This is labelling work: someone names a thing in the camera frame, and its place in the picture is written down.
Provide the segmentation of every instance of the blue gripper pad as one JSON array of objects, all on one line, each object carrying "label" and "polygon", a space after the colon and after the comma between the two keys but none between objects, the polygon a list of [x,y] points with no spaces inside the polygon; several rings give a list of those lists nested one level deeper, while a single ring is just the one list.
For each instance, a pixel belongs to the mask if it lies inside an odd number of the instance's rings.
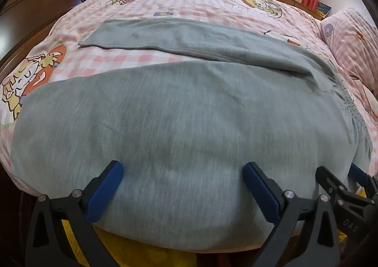
[{"label": "blue gripper pad", "polygon": [[101,219],[106,206],[116,193],[122,178],[123,166],[119,161],[116,161],[113,168],[104,177],[86,204],[86,219],[89,223]]},{"label": "blue gripper pad", "polygon": [[243,178],[248,190],[260,207],[265,220],[277,225],[281,220],[279,202],[249,163],[243,167]]},{"label": "blue gripper pad", "polygon": [[348,176],[356,181],[360,186],[365,187],[369,183],[369,176],[358,168],[354,163],[350,166]]}]

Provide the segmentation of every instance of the red fabric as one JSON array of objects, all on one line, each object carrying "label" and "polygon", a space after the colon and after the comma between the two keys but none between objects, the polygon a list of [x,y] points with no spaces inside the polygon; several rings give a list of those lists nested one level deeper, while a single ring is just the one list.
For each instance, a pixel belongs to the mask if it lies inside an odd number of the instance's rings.
[{"label": "red fabric", "polygon": [[301,4],[305,5],[311,10],[315,10],[319,5],[319,0],[302,0]]}]

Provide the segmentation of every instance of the pink pillowcase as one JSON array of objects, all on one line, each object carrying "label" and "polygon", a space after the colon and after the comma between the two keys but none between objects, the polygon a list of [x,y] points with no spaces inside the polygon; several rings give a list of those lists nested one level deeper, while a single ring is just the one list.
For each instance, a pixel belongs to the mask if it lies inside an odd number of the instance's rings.
[{"label": "pink pillowcase", "polygon": [[378,97],[378,32],[354,9],[321,21],[323,41],[337,63]]}]

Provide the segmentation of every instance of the pink checkered bedsheet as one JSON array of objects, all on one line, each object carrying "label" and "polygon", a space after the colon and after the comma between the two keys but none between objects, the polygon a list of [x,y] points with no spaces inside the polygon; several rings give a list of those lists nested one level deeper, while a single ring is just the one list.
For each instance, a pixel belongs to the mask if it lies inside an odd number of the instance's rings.
[{"label": "pink checkered bedsheet", "polygon": [[[155,17],[181,17],[230,25],[273,37],[280,36],[288,42],[309,47],[331,60],[344,78],[357,108],[368,125],[374,146],[369,173],[377,173],[377,124],[364,109],[353,81],[339,67],[329,47],[322,41],[320,22],[304,11],[274,0],[88,0],[61,17],[49,36],[34,47],[20,66],[2,83],[0,160],[20,189],[38,195],[37,190],[31,189],[12,175],[12,135],[17,114],[22,106],[22,98],[44,81],[59,81],[119,68],[186,60],[186,56],[161,51],[81,48],[77,44],[105,20]],[[22,83],[22,76],[29,79]]]}]

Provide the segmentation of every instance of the carved wood panel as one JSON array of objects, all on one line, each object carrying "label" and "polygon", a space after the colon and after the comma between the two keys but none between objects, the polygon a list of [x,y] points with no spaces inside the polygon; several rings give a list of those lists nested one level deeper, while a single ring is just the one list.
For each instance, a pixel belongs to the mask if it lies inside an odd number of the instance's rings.
[{"label": "carved wood panel", "polygon": [[0,14],[0,60],[59,15],[85,0],[10,0]]}]

